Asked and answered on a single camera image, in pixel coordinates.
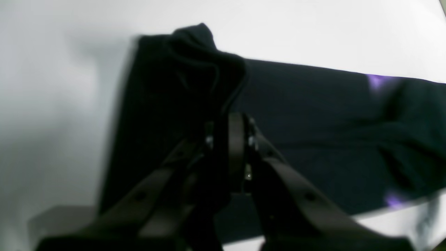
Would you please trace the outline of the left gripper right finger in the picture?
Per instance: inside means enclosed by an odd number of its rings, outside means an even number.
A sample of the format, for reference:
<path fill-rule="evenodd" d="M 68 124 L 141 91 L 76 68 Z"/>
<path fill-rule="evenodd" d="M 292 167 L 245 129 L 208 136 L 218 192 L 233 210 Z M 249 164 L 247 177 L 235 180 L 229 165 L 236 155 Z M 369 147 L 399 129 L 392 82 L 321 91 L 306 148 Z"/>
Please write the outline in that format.
<path fill-rule="evenodd" d="M 405 237 L 388 237 L 348 216 L 244 118 L 246 187 L 265 238 L 262 251 L 412 251 Z"/>

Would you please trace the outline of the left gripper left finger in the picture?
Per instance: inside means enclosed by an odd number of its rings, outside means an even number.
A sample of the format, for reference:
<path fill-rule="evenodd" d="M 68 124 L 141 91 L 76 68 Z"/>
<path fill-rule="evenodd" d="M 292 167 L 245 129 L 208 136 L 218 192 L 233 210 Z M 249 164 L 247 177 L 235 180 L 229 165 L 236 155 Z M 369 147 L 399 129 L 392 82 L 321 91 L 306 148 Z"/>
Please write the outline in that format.
<path fill-rule="evenodd" d="M 199 204 L 199 167 L 213 148 L 212 121 L 83 229 L 41 240 L 38 251 L 191 251 L 187 222 Z"/>

